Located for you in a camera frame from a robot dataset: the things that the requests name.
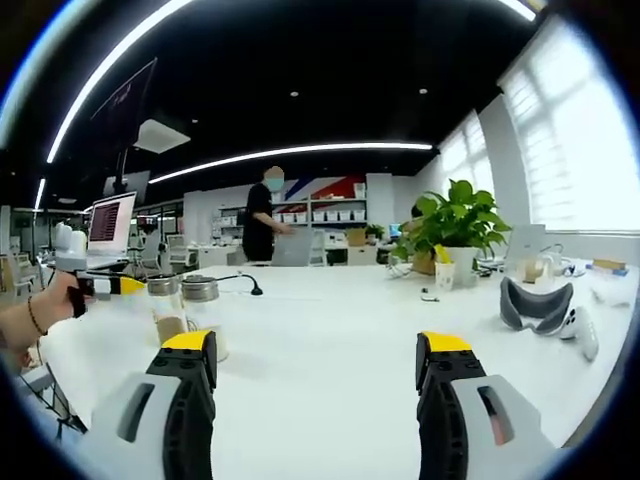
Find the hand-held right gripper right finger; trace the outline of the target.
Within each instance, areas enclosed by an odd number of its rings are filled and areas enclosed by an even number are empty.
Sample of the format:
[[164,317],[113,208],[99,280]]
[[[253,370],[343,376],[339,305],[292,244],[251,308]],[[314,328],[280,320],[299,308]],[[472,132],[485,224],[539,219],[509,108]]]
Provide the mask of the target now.
[[421,479],[532,479],[556,452],[538,410],[458,337],[417,334],[416,390]]

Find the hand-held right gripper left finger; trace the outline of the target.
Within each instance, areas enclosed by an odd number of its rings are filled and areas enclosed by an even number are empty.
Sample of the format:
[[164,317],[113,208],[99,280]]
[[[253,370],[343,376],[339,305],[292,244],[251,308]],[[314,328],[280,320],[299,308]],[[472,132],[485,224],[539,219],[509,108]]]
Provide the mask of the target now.
[[99,404],[82,453],[101,479],[211,479],[216,386],[216,333],[178,334]]

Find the person's left hand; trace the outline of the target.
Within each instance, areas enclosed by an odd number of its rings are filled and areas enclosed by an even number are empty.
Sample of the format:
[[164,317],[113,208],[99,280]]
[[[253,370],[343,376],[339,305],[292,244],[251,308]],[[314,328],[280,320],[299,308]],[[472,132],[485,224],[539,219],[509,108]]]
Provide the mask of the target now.
[[70,273],[57,271],[51,283],[31,300],[33,317],[42,335],[57,322],[74,316],[69,288],[79,288],[77,278]]

